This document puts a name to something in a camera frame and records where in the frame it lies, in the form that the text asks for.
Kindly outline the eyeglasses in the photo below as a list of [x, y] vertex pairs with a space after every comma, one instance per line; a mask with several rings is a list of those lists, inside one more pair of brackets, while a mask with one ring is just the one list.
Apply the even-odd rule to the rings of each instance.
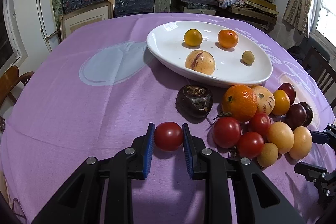
[[10, 207], [14, 215], [21, 221], [21, 223], [27, 223], [26, 215], [22, 209], [20, 201], [17, 198], [10, 200]]

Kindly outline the dark wooden chair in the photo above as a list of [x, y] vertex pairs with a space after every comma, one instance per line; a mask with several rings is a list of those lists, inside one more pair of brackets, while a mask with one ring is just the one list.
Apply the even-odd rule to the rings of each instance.
[[335, 86], [335, 70], [315, 48], [310, 47], [302, 63], [303, 69], [315, 80], [317, 87], [325, 95]]

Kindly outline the red cherry tomato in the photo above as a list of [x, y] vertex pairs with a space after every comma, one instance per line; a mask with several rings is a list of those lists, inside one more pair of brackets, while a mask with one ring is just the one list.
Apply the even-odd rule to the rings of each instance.
[[183, 132], [175, 122], [159, 124], [154, 131], [154, 142], [163, 151], [175, 151], [183, 143]]
[[241, 135], [240, 123], [232, 117], [219, 118], [213, 127], [213, 140], [222, 148], [236, 145]]
[[250, 131], [240, 137], [237, 143], [237, 151], [240, 157], [254, 159], [261, 153], [263, 146], [264, 139], [262, 136], [259, 133]]
[[260, 134], [264, 139], [271, 126], [270, 117], [265, 113], [256, 113], [248, 123], [249, 131]]

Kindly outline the white oval plate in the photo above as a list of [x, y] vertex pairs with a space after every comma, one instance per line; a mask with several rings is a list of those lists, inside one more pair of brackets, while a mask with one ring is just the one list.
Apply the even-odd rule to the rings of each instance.
[[169, 22], [149, 32], [147, 48], [164, 66], [194, 81], [218, 87], [263, 84], [273, 72], [269, 56], [239, 30], [237, 45], [223, 48], [218, 34], [229, 29], [229, 24]]

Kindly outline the small mandarin orange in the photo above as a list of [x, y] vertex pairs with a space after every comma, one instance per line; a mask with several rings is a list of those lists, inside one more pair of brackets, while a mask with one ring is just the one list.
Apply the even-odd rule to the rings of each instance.
[[238, 34], [233, 30], [221, 30], [218, 33], [218, 42], [224, 48], [234, 48], [238, 41]]

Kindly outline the striped pepino melon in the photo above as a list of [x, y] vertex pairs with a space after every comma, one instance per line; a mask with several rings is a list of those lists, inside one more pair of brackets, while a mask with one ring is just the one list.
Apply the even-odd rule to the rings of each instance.
[[259, 85], [252, 88], [258, 100], [258, 113], [269, 115], [275, 107], [274, 95], [265, 87]]
[[187, 56], [185, 67], [199, 73], [212, 75], [215, 71], [215, 59], [207, 51], [194, 50]]

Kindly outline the large mandarin orange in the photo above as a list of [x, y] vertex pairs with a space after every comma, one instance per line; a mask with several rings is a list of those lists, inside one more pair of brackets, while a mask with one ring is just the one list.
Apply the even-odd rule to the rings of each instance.
[[227, 89], [221, 102], [222, 112], [230, 114], [240, 123], [252, 119], [258, 108], [258, 99], [246, 85], [234, 85]]

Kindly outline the small tan longan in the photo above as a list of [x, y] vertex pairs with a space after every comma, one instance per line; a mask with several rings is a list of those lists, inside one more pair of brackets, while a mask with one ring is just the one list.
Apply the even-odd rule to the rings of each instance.
[[255, 61], [255, 56], [251, 51], [244, 51], [242, 54], [242, 61], [246, 65], [252, 65], [253, 62]]

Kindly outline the red plum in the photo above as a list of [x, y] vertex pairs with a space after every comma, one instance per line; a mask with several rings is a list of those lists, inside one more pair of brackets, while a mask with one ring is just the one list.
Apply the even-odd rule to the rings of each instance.
[[279, 86], [278, 90], [283, 90], [286, 92], [287, 96], [289, 97], [290, 104], [294, 104], [296, 98], [296, 90], [295, 87], [291, 83], [283, 83]]

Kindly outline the dark wrinkled purple fruit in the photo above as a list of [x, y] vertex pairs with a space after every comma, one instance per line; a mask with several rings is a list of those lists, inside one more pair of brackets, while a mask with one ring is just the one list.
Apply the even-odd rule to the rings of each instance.
[[212, 109], [213, 94], [202, 85], [186, 85], [179, 90], [176, 102], [183, 114], [193, 119], [202, 119]]

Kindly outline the dark purple plum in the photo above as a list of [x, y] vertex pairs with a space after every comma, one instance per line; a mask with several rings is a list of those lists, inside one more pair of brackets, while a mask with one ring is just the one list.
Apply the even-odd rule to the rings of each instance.
[[284, 122], [292, 129], [302, 126], [306, 121], [306, 110], [300, 104], [293, 104], [290, 106], [285, 115]]

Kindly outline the framed picture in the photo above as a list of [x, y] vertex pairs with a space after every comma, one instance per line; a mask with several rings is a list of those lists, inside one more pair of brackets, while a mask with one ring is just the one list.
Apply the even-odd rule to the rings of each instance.
[[64, 40], [77, 29], [88, 24], [114, 18], [115, 0], [104, 0], [60, 17], [60, 37]]

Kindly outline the large yellow passion fruit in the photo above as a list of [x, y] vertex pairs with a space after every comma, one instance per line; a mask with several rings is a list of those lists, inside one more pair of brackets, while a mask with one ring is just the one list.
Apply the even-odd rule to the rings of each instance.
[[297, 127], [294, 132], [294, 144], [289, 155], [294, 160], [301, 160], [306, 157], [312, 148], [313, 140], [310, 131], [303, 127]]

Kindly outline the dark passion fruit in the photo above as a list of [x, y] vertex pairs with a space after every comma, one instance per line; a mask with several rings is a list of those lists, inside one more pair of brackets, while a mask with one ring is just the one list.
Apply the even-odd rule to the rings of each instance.
[[310, 107], [310, 105], [306, 102], [300, 102], [299, 103], [306, 111], [306, 120], [303, 123], [304, 127], [307, 127], [311, 124], [312, 120], [313, 120], [313, 110]]

